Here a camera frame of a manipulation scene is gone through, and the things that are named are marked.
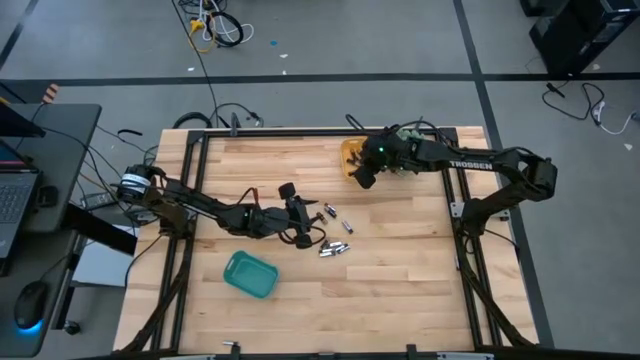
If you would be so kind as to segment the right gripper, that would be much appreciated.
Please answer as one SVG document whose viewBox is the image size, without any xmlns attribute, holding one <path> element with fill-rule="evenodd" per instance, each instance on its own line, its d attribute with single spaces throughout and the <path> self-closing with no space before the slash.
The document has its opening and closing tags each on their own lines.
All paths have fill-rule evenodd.
<svg viewBox="0 0 640 360">
<path fill-rule="evenodd" d="M 387 168 L 398 167 L 397 157 L 403 148 L 403 140 L 392 131 L 370 135 L 362 143 L 361 149 L 353 150 L 354 178 L 364 189 L 370 189 L 376 182 L 375 175 Z"/>
</svg>

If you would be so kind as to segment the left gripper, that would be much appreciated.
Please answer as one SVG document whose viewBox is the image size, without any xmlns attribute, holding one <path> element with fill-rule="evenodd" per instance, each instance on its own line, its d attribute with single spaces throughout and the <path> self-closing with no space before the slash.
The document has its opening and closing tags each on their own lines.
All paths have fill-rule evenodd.
<svg viewBox="0 0 640 360">
<path fill-rule="evenodd" d="M 319 220 L 319 216 L 309 217 L 307 205 L 316 204 L 318 200 L 304 200 L 296 194 L 293 183 L 280 186 L 279 195 L 285 201 L 285 208 L 268 208 L 264 211 L 264 225 L 287 245 L 297 249 L 312 247 L 309 235 L 311 226 Z"/>
</svg>

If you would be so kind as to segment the yellow plastic basket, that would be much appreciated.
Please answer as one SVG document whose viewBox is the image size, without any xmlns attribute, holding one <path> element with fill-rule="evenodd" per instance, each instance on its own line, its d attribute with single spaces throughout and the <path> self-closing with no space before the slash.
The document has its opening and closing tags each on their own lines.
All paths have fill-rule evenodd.
<svg viewBox="0 0 640 360">
<path fill-rule="evenodd" d="M 376 182 L 373 157 L 368 150 L 363 149 L 366 137 L 351 137 L 344 140 L 340 146 L 341 168 L 343 174 L 351 180 L 356 180 L 362 188 L 370 188 Z M 363 157 L 357 159 L 353 157 L 353 150 L 361 149 Z M 346 163 L 347 158 L 351 156 L 354 160 L 361 160 L 361 167 L 354 167 Z"/>
</svg>

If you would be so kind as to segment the green potted succulent plant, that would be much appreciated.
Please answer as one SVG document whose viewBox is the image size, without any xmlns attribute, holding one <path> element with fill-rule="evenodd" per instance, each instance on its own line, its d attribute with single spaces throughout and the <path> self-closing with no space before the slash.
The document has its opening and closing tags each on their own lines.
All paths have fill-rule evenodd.
<svg viewBox="0 0 640 360">
<path fill-rule="evenodd" d="M 408 130 L 408 129 L 399 129 L 396 132 L 396 135 L 403 141 L 409 141 L 409 140 L 428 140 L 429 137 L 420 133 L 417 130 Z M 396 171 L 396 174 L 399 177 L 405 177 L 409 174 L 409 172 L 407 170 L 404 170 L 403 168 L 401 168 L 400 170 Z"/>
</svg>

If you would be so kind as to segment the teal plastic basket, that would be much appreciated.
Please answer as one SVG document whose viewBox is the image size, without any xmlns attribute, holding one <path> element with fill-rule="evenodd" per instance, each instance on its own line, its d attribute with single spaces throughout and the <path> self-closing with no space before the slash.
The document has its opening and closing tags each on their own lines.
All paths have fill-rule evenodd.
<svg viewBox="0 0 640 360">
<path fill-rule="evenodd" d="M 245 251 L 236 251 L 224 268 L 223 280 L 254 298 L 264 299 L 276 288 L 279 270 Z"/>
</svg>

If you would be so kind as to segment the black desk bar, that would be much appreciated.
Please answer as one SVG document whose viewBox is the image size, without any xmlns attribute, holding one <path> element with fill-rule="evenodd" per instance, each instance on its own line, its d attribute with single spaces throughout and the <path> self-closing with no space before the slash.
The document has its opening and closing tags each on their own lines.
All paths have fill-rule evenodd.
<svg viewBox="0 0 640 360">
<path fill-rule="evenodd" d="M 92 215 L 73 204 L 67 206 L 61 223 L 63 229 L 72 229 L 113 250 L 133 255 L 137 238 L 114 225 Z"/>
</svg>

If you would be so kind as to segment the white board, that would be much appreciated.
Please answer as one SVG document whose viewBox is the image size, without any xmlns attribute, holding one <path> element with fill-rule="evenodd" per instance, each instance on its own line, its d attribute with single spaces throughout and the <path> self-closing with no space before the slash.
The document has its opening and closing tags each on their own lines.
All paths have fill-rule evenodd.
<svg viewBox="0 0 640 360">
<path fill-rule="evenodd" d="M 133 256 L 90 240 L 84 247 L 72 280 L 81 284 L 123 288 Z"/>
</svg>

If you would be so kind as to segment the black computer tower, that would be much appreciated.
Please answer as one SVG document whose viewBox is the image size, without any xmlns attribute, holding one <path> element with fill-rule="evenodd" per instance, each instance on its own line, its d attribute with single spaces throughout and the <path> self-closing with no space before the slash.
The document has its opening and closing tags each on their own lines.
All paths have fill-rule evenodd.
<svg viewBox="0 0 640 360">
<path fill-rule="evenodd" d="M 547 73 L 573 77 L 593 62 L 634 20 L 640 0 L 519 0 L 536 22 L 529 37 Z"/>
</svg>

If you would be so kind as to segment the grey side desk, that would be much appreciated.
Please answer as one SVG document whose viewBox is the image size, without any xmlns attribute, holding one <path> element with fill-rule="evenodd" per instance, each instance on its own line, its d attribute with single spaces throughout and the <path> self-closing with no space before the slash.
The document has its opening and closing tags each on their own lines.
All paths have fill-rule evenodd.
<svg viewBox="0 0 640 360">
<path fill-rule="evenodd" d="M 19 236 L 8 259 L 8 272 L 0 276 L 0 358 L 33 357 L 40 351 L 61 288 L 69 278 L 72 251 L 83 240 L 65 223 L 75 210 L 68 204 L 101 107 L 89 105 L 14 104 L 16 112 L 45 128 L 43 138 L 10 139 L 11 146 L 32 158 L 43 172 L 42 183 L 57 188 L 54 207 L 39 209 L 26 219 L 27 232 Z M 47 285 L 42 321 L 23 330 L 14 320 L 14 306 L 22 289 L 41 280 Z"/>
</svg>

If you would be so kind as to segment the small black box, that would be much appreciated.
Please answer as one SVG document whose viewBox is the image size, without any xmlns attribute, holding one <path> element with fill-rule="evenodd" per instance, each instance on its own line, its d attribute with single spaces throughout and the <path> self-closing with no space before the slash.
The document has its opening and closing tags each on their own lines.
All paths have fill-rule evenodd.
<svg viewBox="0 0 640 360">
<path fill-rule="evenodd" d="M 37 191 L 36 204 L 39 208 L 51 208 L 57 205 L 59 191 L 55 186 L 42 186 Z"/>
</svg>

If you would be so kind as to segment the black computer mouse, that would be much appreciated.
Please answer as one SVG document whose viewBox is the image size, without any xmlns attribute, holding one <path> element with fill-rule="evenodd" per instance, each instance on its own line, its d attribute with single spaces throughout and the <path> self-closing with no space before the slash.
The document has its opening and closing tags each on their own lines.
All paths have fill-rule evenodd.
<svg viewBox="0 0 640 360">
<path fill-rule="evenodd" d="M 19 293 L 14 304 L 14 320 L 20 330 L 29 330 L 43 319 L 47 284 L 36 280 L 27 284 Z"/>
</svg>

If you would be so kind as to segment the grey laptop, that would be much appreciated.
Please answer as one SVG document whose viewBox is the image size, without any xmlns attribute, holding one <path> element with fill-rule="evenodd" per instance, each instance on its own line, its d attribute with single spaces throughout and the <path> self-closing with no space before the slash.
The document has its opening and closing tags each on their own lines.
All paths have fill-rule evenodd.
<svg viewBox="0 0 640 360">
<path fill-rule="evenodd" d="M 0 139 L 0 275 L 26 217 L 40 172 Z"/>
</svg>

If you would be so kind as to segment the black monitor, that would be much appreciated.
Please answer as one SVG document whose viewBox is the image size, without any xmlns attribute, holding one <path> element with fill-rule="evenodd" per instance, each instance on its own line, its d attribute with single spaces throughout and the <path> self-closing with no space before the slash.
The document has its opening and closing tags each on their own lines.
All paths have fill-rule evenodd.
<svg viewBox="0 0 640 360">
<path fill-rule="evenodd" d="M 0 136 L 42 138 L 45 135 L 46 132 L 42 128 L 0 102 Z"/>
</svg>

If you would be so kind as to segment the black aluminium table frame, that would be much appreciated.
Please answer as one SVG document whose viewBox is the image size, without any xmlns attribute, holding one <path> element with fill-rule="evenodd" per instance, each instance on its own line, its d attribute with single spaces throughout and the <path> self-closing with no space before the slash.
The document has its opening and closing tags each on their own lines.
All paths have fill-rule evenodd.
<svg viewBox="0 0 640 360">
<path fill-rule="evenodd" d="M 490 173 L 383 174 L 364 190 L 341 169 L 346 128 L 273 128 L 231 136 L 217 130 L 207 146 L 189 144 L 185 130 L 162 133 L 157 165 L 169 177 L 186 177 L 224 202 L 258 190 L 264 206 L 279 206 L 278 187 L 293 183 L 337 218 L 317 234 L 344 241 L 350 249 L 322 258 L 316 248 L 298 250 L 271 236 L 234 237 L 208 218 L 196 227 L 188 288 L 163 321 L 169 346 L 173 321 L 182 321 L 181 354 L 225 355 L 224 341 L 245 355 L 283 358 L 303 353 L 398 353 L 463 351 L 478 344 L 505 343 L 479 297 L 463 285 L 456 260 L 467 252 L 453 237 L 449 205 L 497 189 Z M 353 228 L 349 234 L 342 225 Z M 274 291 L 254 298 L 223 280 L 236 251 L 279 270 Z"/>
</svg>

